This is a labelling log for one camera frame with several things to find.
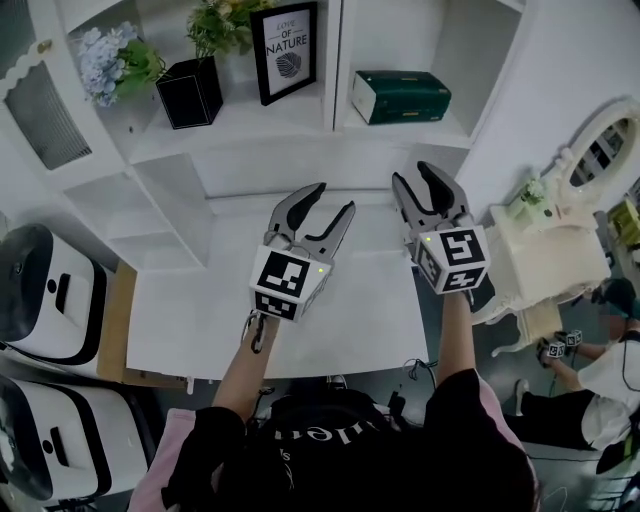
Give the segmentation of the oval vanity mirror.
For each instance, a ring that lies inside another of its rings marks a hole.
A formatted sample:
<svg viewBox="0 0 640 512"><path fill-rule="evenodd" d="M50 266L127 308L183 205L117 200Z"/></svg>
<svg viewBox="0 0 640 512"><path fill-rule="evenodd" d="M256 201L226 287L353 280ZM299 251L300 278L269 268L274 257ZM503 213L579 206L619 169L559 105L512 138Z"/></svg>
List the oval vanity mirror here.
<svg viewBox="0 0 640 512"><path fill-rule="evenodd" d="M561 149L549 182L563 205L607 210L640 180L640 102L603 107Z"/></svg>

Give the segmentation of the white table top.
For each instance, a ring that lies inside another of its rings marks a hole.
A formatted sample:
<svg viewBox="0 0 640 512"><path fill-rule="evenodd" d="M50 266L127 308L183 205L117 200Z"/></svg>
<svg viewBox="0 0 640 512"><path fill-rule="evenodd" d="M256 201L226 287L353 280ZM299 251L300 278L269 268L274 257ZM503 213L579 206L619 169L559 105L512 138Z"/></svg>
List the white table top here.
<svg viewBox="0 0 640 512"><path fill-rule="evenodd" d="M276 194L214 199L206 266L137 276L127 364L165 375L218 380L250 311L250 276ZM321 233L337 211L357 211L336 267L309 311L283 322L267 376L295 378L399 368L427 355L411 265L388 191L328 191L302 232Z"/></svg>

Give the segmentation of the person's black pink shirt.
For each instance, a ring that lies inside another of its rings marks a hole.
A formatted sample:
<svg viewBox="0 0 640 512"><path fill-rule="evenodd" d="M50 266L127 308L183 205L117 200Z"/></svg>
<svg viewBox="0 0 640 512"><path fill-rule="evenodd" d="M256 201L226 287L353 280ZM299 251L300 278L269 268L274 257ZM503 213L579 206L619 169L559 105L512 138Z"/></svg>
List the person's black pink shirt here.
<svg viewBox="0 0 640 512"><path fill-rule="evenodd" d="M224 407L171 410L127 512L538 512L531 464L474 370L440 384L417 427L352 389L270 411L250 428Z"/></svg>

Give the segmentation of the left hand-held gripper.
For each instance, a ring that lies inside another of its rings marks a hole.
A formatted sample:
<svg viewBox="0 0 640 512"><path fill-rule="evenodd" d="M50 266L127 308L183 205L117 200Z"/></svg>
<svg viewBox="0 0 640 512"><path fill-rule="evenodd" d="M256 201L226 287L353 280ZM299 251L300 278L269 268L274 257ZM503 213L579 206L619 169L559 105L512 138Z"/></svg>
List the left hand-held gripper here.
<svg viewBox="0 0 640 512"><path fill-rule="evenodd" d="M255 311L296 323L324 290L334 269L334 256L356 213L350 201L321 235L305 235L296 241L296 232L326 186L319 182L302 187L273 209L249 282Z"/></svg>

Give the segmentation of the white black service robot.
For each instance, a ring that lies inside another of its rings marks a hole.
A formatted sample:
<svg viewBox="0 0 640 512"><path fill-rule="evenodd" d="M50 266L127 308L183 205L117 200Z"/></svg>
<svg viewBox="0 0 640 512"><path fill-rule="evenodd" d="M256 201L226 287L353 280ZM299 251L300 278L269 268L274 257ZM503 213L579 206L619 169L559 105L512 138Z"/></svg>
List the white black service robot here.
<svg viewBox="0 0 640 512"><path fill-rule="evenodd" d="M0 481L44 504L133 489L152 454L126 394L0 375Z"/></svg>
<svg viewBox="0 0 640 512"><path fill-rule="evenodd" d="M97 361L113 273L42 224L0 240L0 344L45 363Z"/></svg>

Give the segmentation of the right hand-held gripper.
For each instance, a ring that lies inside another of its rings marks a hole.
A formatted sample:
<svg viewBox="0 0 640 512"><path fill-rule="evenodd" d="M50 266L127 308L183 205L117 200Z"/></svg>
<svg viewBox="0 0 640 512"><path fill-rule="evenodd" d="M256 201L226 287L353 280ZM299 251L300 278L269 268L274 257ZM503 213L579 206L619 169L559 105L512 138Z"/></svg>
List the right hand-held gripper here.
<svg viewBox="0 0 640 512"><path fill-rule="evenodd" d="M485 230L468 214L466 193L451 176L425 161L418 161L417 169L429 188L433 211L422 206L399 173L391 178L406 226L408 256L436 294L471 291L490 266ZM437 223L441 218L450 220Z"/></svg>

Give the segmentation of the yellow green box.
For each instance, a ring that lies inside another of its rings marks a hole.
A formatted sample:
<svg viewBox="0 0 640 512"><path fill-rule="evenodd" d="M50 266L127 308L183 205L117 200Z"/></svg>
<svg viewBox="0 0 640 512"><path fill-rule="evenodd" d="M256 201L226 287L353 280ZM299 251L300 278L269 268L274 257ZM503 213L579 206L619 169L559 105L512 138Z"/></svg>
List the yellow green box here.
<svg viewBox="0 0 640 512"><path fill-rule="evenodd" d="M617 240L627 247L640 244L640 212L625 198L608 212Z"/></svg>

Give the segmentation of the cream vanity table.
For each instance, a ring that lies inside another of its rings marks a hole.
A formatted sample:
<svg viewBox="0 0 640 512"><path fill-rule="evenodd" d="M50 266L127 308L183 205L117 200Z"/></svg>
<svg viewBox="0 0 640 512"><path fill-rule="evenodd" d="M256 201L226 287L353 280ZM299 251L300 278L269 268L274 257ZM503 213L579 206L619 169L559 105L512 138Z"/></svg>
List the cream vanity table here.
<svg viewBox="0 0 640 512"><path fill-rule="evenodd" d="M489 208L493 224L486 229L491 257L487 277L494 296L473 314L476 324L546 301L572 299L611 276L593 210L559 206L553 197L546 209L549 217L540 214L522 223L507 205Z"/></svg>

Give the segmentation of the cream vanity stool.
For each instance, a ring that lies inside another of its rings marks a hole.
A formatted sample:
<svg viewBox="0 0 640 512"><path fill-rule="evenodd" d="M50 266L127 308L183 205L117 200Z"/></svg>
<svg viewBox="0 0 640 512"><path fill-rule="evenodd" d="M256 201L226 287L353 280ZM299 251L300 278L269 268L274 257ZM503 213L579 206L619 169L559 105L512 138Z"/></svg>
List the cream vanity stool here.
<svg viewBox="0 0 640 512"><path fill-rule="evenodd" d="M513 315L516 318L519 337L515 343L495 348L491 352L493 358L501 353L515 353L531 345L536 345L542 338L551 338L556 331L563 329L559 306L553 298L543 300L523 310L516 311L507 308L488 324L497 324L508 315Z"/></svg>

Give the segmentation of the green leafy plant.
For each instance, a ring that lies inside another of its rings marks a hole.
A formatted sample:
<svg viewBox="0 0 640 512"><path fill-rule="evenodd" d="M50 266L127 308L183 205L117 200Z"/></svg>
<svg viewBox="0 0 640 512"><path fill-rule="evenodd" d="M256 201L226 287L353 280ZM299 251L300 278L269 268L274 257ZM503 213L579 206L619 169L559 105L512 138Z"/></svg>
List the green leafy plant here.
<svg viewBox="0 0 640 512"><path fill-rule="evenodd" d="M253 46L251 15L277 6L278 0L200 0L187 23L197 59L247 54Z"/></svg>

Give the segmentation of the green tissues pack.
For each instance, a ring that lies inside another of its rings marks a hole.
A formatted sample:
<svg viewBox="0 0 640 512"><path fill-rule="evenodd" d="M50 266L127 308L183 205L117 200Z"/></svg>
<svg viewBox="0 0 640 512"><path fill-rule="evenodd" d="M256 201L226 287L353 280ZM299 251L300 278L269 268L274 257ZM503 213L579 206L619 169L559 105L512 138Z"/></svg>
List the green tissues pack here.
<svg viewBox="0 0 640 512"><path fill-rule="evenodd" d="M437 122L446 114L452 93L423 71L359 70L351 101L367 125Z"/></svg>

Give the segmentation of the white shelf cabinet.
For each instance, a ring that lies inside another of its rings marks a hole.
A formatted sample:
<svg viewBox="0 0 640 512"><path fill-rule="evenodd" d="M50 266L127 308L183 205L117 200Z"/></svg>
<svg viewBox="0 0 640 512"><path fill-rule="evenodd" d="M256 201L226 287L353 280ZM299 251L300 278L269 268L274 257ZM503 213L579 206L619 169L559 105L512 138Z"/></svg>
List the white shelf cabinet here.
<svg viewBox="0 0 640 512"><path fill-rule="evenodd" d="M524 34L533 0L315 1L316 82L263 106L255 55L216 59L223 105L211 125L174 130L157 89L94 105L78 40L129 21L168 65L194 57L188 18L198 0L52 0L50 71L92 154L42 165L0 105L0 215L39 222L112 265L166 272L209 260L214 199L290 192L390 191L417 152L457 174L479 144ZM367 125L351 101L359 70L423 71L452 93L437 122Z"/></svg>

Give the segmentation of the person's right forearm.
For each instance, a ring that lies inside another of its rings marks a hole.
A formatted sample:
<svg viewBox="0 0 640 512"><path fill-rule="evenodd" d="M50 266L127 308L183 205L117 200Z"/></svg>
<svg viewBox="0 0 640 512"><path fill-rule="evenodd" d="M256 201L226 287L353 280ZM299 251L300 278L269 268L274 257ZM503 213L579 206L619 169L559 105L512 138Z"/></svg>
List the person's right forearm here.
<svg viewBox="0 0 640 512"><path fill-rule="evenodd" d="M459 373L477 375L471 306L462 292L444 296L436 388Z"/></svg>

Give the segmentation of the black square vase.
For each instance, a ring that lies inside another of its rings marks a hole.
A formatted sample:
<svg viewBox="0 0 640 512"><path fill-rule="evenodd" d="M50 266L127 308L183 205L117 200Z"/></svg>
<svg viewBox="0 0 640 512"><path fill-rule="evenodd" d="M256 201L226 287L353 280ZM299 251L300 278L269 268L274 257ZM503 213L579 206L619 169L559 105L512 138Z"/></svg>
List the black square vase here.
<svg viewBox="0 0 640 512"><path fill-rule="evenodd" d="M172 65L156 88L174 130L211 125L223 105L213 57Z"/></svg>

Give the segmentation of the black framed leaf picture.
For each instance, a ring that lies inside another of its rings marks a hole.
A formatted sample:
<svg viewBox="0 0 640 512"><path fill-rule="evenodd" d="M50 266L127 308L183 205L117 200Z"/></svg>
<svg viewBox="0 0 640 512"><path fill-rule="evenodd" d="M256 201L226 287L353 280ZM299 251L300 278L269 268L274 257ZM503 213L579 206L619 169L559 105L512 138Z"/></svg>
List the black framed leaf picture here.
<svg viewBox="0 0 640 512"><path fill-rule="evenodd" d="M312 1L250 15L263 106L316 82L317 11Z"/></svg>

